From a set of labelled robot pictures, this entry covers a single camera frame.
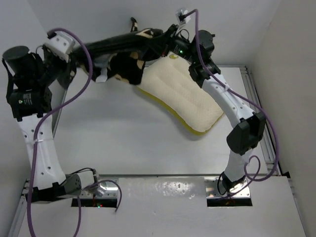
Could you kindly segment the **black floral pillowcase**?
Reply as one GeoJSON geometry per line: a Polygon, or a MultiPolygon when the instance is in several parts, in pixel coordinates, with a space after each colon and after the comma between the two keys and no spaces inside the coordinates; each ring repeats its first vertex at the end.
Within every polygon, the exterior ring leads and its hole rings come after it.
{"type": "Polygon", "coordinates": [[[139,85],[146,62],[166,55],[177,30],[174,24],[166,31],[156,28],[140,30],[134,17],[130,22],[129,33],[85,44],[91,56],[94,82],[116,78],[139,85]]]}

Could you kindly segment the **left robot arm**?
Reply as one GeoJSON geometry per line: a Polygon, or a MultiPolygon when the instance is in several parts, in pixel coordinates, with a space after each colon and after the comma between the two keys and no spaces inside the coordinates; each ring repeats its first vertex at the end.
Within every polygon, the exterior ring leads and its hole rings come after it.
{"type": "Polygon", "coordinates": [[[79,196],[82,183],[77,172],[66,175],[59,163],[52,134],[52,92],[57,80],[67,88],[77,72],[73,54],[61,57],[43,46],[44,56],[26,46],[15,46],[2,55],[8,74],[6,99],[24,136],[31,166],[31,202],[52,202],[79,196]]]}

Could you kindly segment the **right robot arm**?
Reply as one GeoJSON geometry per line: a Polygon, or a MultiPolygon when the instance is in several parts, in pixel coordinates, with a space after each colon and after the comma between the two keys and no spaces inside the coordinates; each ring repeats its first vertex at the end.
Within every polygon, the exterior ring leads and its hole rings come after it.
{"type": "Polygon", "coordinates": [[[243,183],[246,178],[244,167],[263,137],[266,116],[262,112],[255,112],[229,91],[229,85],[211,59],[215,48],[214,35],[199,30],[193,40],[188,40],[180,35],[179,28],[173,24],[164,33],[167,37],[165,50],[190,63],[189,74],[192,80],[215,100],[232,126],[226,138],[230,148],[229,160],[221,174],[222,185],[229,194],[232,188],[243,183]]]}

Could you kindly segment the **cream yellow pillow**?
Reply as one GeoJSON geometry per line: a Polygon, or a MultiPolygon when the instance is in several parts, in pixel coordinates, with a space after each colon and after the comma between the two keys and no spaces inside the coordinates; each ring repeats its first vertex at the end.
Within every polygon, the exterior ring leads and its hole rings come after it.
{"type": "Polygon", "coordinates": [[[138,89],[158,102],[194,135],[206,134],[224,112],[190,77],[189,63],[175,54],[146,67],[138,89]]]}

